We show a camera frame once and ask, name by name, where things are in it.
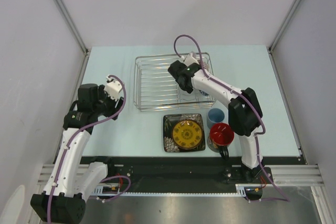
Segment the red patterned small bowl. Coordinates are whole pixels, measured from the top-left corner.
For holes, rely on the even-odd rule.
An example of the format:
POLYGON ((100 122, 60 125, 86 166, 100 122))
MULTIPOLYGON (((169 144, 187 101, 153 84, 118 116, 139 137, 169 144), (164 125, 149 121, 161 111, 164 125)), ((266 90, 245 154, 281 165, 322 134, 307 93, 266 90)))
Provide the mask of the red patterned small bowl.
POLYGON ((209 71, 209 66, 206 62, 201 62, 200 60, 198 60, 199 64, 203 66, 203 68, 206 70, 206 71, 209 71))

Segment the blue patterned small bowl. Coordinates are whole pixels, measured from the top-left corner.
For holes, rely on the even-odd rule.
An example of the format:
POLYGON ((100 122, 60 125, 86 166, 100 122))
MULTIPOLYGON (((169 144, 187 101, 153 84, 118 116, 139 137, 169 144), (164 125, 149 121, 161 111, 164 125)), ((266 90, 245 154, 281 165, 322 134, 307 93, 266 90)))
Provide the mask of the blue patterned small bowl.
POLYGON ((209 97, 209 94, 207 92, 204 92, 203 90, 199 90, 200 94, 204 97, 209 97))

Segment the metal wire dish rack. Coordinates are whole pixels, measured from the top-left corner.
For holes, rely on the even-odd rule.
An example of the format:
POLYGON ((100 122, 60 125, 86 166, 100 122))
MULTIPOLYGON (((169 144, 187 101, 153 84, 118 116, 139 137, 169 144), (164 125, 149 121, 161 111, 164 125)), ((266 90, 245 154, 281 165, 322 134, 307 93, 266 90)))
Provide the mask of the metal wire dish rack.
POLYGON ((140 111, 211 107, 215 99, 198 90, 187 93, 167 71, 176 54, 139 56, 134 66, 134 105, 140 111))

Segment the black floral square plate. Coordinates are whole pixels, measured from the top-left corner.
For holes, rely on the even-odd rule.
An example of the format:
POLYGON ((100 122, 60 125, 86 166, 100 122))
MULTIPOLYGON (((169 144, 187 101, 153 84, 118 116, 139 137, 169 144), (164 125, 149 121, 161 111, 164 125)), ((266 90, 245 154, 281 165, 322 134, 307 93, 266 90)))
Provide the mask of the black floral square plate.
POLYGON ((186 114, 168 114, 163 117, 163 146, 167 153, 188 153, 188 152, 200 152, 205 150, 205 133, 203 142, 192 150, 183 150, 179 148, 172 139, 172 130, 177 122, 181 120, 193 120, 196 121, 203 130, 204 124, 202 115, 199 113, 186 113, 186 114))

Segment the yellow round plate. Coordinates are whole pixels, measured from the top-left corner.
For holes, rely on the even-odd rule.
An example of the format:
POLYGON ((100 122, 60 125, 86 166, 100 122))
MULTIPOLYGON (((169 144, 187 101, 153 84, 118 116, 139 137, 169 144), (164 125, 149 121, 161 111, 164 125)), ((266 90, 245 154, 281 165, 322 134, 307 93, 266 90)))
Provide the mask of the yellow round plate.
POLYGON ((181 120, 172 130, 174 143, 183 150, 197 148, 204 138, 202 127, 193 120, 181 120))

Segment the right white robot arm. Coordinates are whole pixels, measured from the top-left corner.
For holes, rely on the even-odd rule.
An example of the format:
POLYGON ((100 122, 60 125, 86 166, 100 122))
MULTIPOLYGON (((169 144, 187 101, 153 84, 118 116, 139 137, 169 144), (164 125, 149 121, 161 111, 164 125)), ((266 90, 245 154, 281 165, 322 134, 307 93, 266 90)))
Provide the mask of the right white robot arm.
POLYGON ((259 179, 264 167, 257 138, 258 135, 265 134, 266 129, 255 91, 230 86, 211 75, 197 62, 186 65, 177 60, 169 66, 168 73, 183 91, 204 91, 228 109, 228 125, 240 140, 243 179, 249 183, 259 179))

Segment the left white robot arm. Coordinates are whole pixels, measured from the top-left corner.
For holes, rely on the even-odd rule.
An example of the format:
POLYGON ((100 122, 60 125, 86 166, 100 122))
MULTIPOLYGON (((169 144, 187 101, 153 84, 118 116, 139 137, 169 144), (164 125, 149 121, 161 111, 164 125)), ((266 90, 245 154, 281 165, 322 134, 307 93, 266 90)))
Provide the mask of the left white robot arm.
POLYGON ((58 156, 47 184, 40 194, 33 194, 30 205, 47 223, 80 223, 86 203, 101 180, 110 182, 116 169, 94 161, 86 172, 77 176, 83 151, 93 128, 104 121, 116 120, 125 105, 125 88, 112 78, 106 84, 82 84, 77 99, 64 117, 58 156))

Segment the blue ceramic cup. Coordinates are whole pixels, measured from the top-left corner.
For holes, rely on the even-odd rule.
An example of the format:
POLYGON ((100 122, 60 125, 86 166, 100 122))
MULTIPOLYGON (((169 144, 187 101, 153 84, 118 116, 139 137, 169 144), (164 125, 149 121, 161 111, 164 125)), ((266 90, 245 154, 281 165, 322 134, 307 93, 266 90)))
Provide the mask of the blue ceramic cup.
POLYGON ((222 123, 224 121, 225 114, 219 108, 211 108, 207 113, 206 124, 209 129, 216 123, 222 123))

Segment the red black mug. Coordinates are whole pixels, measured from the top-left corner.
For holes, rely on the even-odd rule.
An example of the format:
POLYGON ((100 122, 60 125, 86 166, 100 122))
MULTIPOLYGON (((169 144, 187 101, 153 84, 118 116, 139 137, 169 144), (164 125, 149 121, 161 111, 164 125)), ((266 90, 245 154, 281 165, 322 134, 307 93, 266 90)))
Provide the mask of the red black mug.
POLYGON ((234 140, 234 132, 226 123, 214 124, 207 138, 207 145, 213 151, 220 154, 223 160, 229 160, 228 147, 234 140))

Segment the left aluminium frame post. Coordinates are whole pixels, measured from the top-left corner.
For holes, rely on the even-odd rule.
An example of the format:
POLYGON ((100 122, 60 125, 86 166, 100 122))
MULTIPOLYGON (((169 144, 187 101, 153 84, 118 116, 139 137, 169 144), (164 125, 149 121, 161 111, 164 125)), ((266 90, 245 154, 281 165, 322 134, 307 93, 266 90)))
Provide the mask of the left aluminium frame post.
POLYGON ((64 2, 64 0, 53 0, 56 7, 58 8, 61 16, 63 17, 65 24, 67 25, 70 33, 73 35, 77 45, 79 46, 80 50, 83 52, 84 55, 88 53, 88 48, 86 47, 82 36, 64 2))

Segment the aluminium frame post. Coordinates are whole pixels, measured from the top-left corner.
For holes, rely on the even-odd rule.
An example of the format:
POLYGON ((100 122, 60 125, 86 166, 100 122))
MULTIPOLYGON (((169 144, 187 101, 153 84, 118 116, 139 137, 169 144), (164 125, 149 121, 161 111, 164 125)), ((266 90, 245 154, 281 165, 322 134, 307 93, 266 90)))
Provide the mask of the aluminium frame post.
POLYGON ((82 36, 64 2, 64 0, 53 0, 56 7, 58 8, 61 16, 63 17, 65 24, 67 25, 70 33, 73 35, 77 45, 79 46, 80 50, 83 52, 84 55, 88 53, 88 48, 86 47, 82 36))
POLYGON ((290 5, 284 20, 282 21, 279 29, 277 30, 272 42, 270 43, 270 45, 268 46, 268 51, 269 53, 273 53, 273 51, 275 50, 275 48, 277 47, 279 41, 281 40, 281 38, 283 37, 284 33, 286 32, 288 26, 290 25, 292 19, 294 18, 296 12, 298 11, 301 3, 303 2, 303 0, 293 0, 292 4, 290 5))

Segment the aluminium extrusion rail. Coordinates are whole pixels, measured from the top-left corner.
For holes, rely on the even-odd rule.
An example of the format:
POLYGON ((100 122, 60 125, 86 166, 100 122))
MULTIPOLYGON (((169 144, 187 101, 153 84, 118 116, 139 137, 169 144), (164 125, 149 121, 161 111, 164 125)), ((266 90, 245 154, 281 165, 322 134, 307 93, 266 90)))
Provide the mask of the aluminium extrusion rail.
POLYGON ((277 186, 324 186, 318 165, 270 165, 277 186))

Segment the right aluminium frame post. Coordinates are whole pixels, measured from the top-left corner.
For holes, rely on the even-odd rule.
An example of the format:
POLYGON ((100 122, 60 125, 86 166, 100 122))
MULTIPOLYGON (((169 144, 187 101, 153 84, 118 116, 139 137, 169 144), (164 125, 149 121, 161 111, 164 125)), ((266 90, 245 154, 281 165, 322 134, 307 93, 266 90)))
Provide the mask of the right aluminium frame post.
POLYGON ((277 47, 279 41, 281 40, 281 38, 283 37, 284 33, 286 32, 288 26, 290 25, 292 19, 294 18, 296 12, 298 11, 301 3, 303 2, 303 0, 293 0, 292 4, 290 5, 284 20, 282 21, 279 29, 277 30, 272 42, 270 43, 270 45, 268 46, 268 51, 269 53, 273 53, 273 51, 275 50, 275 48, 277 47))

